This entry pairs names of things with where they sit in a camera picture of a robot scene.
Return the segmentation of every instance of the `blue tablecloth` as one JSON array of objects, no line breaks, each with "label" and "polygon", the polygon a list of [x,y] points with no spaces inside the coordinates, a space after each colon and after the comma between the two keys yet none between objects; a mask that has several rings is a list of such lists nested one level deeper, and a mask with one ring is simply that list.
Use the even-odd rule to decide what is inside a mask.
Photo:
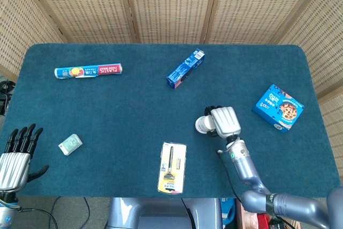
[{"label": "blue tablecloth", "polygon": [[[206,54],[177,89],[168,75],[196,48]],[[56,67],[121,62],[121,75],[64,79]],[[305,110],[285,134],[251,111],[271,84]],[[265,185],[272,192],[325,196],[339,185],[304,52],[297,46],[41,44],[26,56],[1,142],[14,128],[43,127],[31,171],[50,165],[25,195],[169,197],[157,191],[162,143],[187,144],[184,193],[233,197],[215,151],[225,140],[199,134],[209,105],[234,107]],[[77,134],[83,145],[65,156],[58,144]],[[247,189],[233,164],[236,191]]]}]

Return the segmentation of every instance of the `small green box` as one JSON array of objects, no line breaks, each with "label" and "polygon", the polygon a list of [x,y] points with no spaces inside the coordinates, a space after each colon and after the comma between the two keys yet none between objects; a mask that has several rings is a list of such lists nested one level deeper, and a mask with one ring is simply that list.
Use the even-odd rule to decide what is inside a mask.
[{"label": "small green box", "polygon": [[82,141],[76,134],[70,135],[64,142],[58,146],[62,150],[63,154],[69,156],[75,149],[82,145]]}]

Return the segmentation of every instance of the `red object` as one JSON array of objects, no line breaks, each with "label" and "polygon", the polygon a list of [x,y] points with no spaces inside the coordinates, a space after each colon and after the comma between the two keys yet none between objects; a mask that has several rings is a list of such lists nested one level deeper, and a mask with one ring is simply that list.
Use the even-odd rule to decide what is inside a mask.
[{"label": "red object", "polygon": [[100,65],[98,67],[98,75],[111,75],[111,74],[120,74],[122,73],[120,64],[112,65]]},{"label": "red object", "polygon": [[268,229],[270,217],[267,214],[257,214],[258,229]]}]

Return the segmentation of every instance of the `cable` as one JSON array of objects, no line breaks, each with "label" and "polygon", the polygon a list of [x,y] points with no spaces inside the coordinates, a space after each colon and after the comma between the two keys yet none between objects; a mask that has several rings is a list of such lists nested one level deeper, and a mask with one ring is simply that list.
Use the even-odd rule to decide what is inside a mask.
[{"label": "cable", "polygon": [[293,225],[291,225],[289,222],[284,220],[282,217],[276,216],[276,218],[280,219],[282,222],[284,222],[286,225],[288,225],[291,229],[295,229]]},{"label": "cable", "polygon": [[[55,199],[55,201],[54,201],[54,203],[53,203],[53,207],[51,208],[51,211],[50,211],[51,214],[53,214],[54,208],[55,208],[55,205],[56,205],[56,202],[57,202],[60,198],[61,198],[61,196],[58,196],[58,197]],[[48,227],[48,229],[50,229],[50,223],[51,223],[51,217],[49,217],[49,227]]]},{"label": "cable", "polygon": [[4,80],[0,82],[0,93],[8,94],[10,91],[14,89],[15,85],[16,84],[10,80]]},{"label": "cable", "polygon": [[86,202],[87,209],[88,209],[88,217],[87,217],[86,221],[81,225],[80,229],[84,228],[84,226],[87,224],[87,222],[88,222],[88,220],[90,219],[90,216],[91,216],[90,206],[88,205],[86,197],[84,197],[84,200]]},{"label": "cable", "polygon": [[20,209],[21,207],[19,205],[13,205],[11,203],[4,202],[3,200],[0,199],[0,204],[2,206],[5,206],[6,208],[9,209]]},{"label": "cable", "polygon": [[238,195],[237,195],[237,193],[236,193],[236,191],[235,191],[235,189],[234,189],[234,187],[233,187],[233,185],[232,185],[232,181],[231,181],[230,175],[229,175],[228,171],[226,170],[226,166],[225,166],[225,164],[224,164],[224,161],[223,161],[223,160],[221,159],[221,157],[220,157],[220,153],[217,153],[217,155],[218,155],[218,157],[219,157],[221,163],[223,164],[223,167],[224,167],[224,169],[225,169],[225,173],[226,173],[226,175],[227,175],[227,179],[229,180],[229,184],[230,184],[230,187],[231,187],[232,192],[234,193],[234,195],[235,195],[235,197],[237,198],[237,200],[238,200],[240,203],[242,203],[242,202],[241,202],[241,199],[238,197]]},{"label": "cable", "polygon": [[183,198],[181,198],[181,201],[182,201],[182,203],[183,203],[183,205],[184,205],[184,207],[185,207],[185,209],[187,211],[189,219],[191,220],[192,229],[197,229],[196,226],[195,226],[195,221],[194,221],[194,217],[193,217],[193,214],[192,214],[191,210],[189,208],[187,208],[185,202],[183,201]]},{"label": "cable", "polygon": [[54,222],[54,225],[55,225],[55,228],[58,229],[58,226],[57,226],[57,222],[56,222],[56,219],[54,218],[54,216],[52,214],[50,214],[48,211],[45,211],[43,209],[18,209],[19,212],[30,212],[30,211],[38,211],[38,212],[42,212],[42,213],[45,213],[47,214]]}]

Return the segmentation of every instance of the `black cable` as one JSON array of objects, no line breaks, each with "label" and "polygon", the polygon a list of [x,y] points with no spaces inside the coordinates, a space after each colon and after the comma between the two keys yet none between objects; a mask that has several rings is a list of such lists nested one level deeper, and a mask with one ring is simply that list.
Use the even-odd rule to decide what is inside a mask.
[{"label": "black cable", "polygon": [[236,191],[235,191],[235,189],[234,189],[234,187],[233,187],[233,185],[232,185],[232,181],[231,181],[229,172],[226,170],[226,166],[225,166],[225,164],[224,164],[224,161],[221,159],[219,153],[217,153],[217,155],[218,155],[218,157],[219,157],[221,163],[223,164],[223,167],[224,167],[224,169],[225,169],[225,173],[226,173],[226,175],[227,175],[227,179],[229,180],[229,184],[230,184],[230,187],[231,187],[232,192],[234,193],[234,195],[235,195],[235,197],[237,198],[237,200],[238,200],[240,203],[242,203],[242,202],[241,202],[241,199],[238,197],[238,195],[237,195],[237,193],[236,193]]},{"label": "black cable", "polygon": [[[55,201],[54,201],[54,203],[53,203],[53,207],[51,208],[51,211],[50,211],[50,213],[51,214],[53,214],[53,212],[54,212],[54,208],[55,208],[55,205],[56,205],[56,202],[59,200],[61,198],[61,196],[58,196],[56,199],[55,199]],[[49,229],[50,229],[50,222],[51,222],[51,217],[49,217]]]},{"label": "black cable", "polygon": [[53,220],[54,225],[55,225],[55,228],[58,229],[56,219],[55,219],[54,216],[53,216],[52,214],[50,214],[48,211],[45,211],[45,210],[43,210],[43,209],[19,209],[18,211],[19,211],[19,212],[38,211],[38,212],[45,213],[45,214],[47,214],[47,215]]},{"label": "black cable", "polygon": [[182,203],[183,203],[183,205],[184,205],[184,208],[185,208],[186,211],[187,211],[187,214],[188,214],[188,216],[189,216],[189,219],[191,220],[192,229],[197,229],[196,226],[195,226],[195,221],[194,221],[194,217],[193,217],[193,214],[192,214],[191,210],[190,210],[189,208],[187,208],[185,202],[183,201],[183,198],[181,198],[181,201],[182,201]]},{"label": "black cable", "polygon": [[291,225],[289,222],[284,220],[282,217],[276,216],[276,218],[280,219],[282,222],[284,222],[286,225],[288,225],[291,229],[295,229],[293,225]]},{"label": "black cable", "polygon": [[90,219],[90,216],[91,216],[90,206],[88,205],[86,197],[84,197],[84,200],[86,202],[87,209],[88,209],[88,217],[87,217],[86,221],[83,223],[83,225],[81,225],[80,229],[84,228],[84,226],[87,224],[87,222],[88,222],[88,220]]},{"label": "black cable", "polygon": [[14,89],[15,85],[16,84],[10,80],[4,80],[0,82],[0,93],[8,94],[10,91]]}]

